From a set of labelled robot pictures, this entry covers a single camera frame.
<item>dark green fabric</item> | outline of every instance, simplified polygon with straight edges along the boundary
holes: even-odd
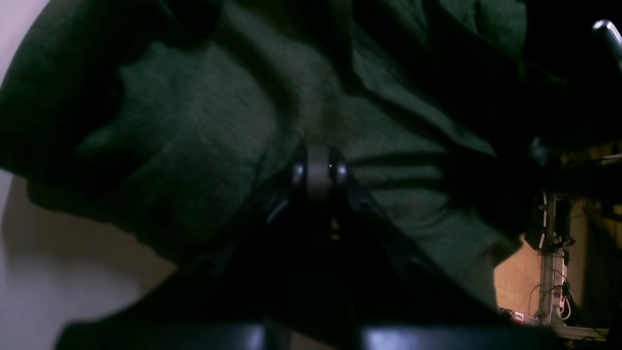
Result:
[[[482,219],[488,184],[460,179],[463,154],[494,155],[525,16],[512,0],[51,0],[0,90],[0,166],[34,202],[181,261],[298,145],[334,145],[493,306],[518,239]]]

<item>white wall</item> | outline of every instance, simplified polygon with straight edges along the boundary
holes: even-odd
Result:
[[[0,0],[0,81],[46,0]],[[0,171],[0,349],[52,349],[62,326],[138,299],[174,267],[111,225],[36,207]]]

